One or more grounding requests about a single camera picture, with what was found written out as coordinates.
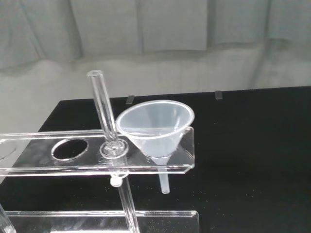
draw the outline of acrylic base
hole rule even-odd
[[[0,134],[0,146],[16,143],[18,147],[19,143],[30,140],[13,167],[7,167],[5,159],[16,156],[14,150],[0,159],[0,176],[185,174],[194,167],[192,127],[186,129],[176,151],[164,164],[142,154],[128,138],[122,135],[119,138],[128,143],[128,153],[119,159],[106,159],[100,154],[100,147],[104,142],[101,130]],[[56,152],[61,147],[64,152],[59,158],[56,157]],[[77,155],[66,157],[75,151],[78,152]]]
[[[18,233],[128,233],[123,211],[8,211]],[[196,211],[136,211],[141,233],[199,233]]]

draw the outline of white curtain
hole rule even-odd
[[[310,0],[0,0],[0,68],[38,59],[311,41]]]

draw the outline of black tabletop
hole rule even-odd
[[[201,232],[311,232],[311,88],[135,97],[181,101],[195,112],[195,168],[130,176],[137,210],[197,210]],[[128,106],[112,99],[115,116]],[[61,101],[41,131],[99,129],[93,100]],[[6,178],[5,210],[119,210],[108,176]]]

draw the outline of transparent funnel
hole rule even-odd
[[[156,164],[164,165],[193,122],[193,110],[180,102],[155,100],[137,104],[119,115],[116,126],[144,155]],[[161,171],[162,192],[170,192],[168,175]]]

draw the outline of lab apparatus stand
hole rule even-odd
[[[168,174],[185,174],[194,167],[194,131],[181,132],[169,156],[150,158],[129,137],[116,131],[109,96],[100,70],[88,73],[101,130],[0,134],[0,176],[110,175],[118,188],[123,211],[4,211],[0,233],[198,233],[198,213],[191,211],[136,211],[128,175],[158,174],[163,193]],[[13,167],[5,159],[28,143]],[[78,151],[74,157],[68,152]]]

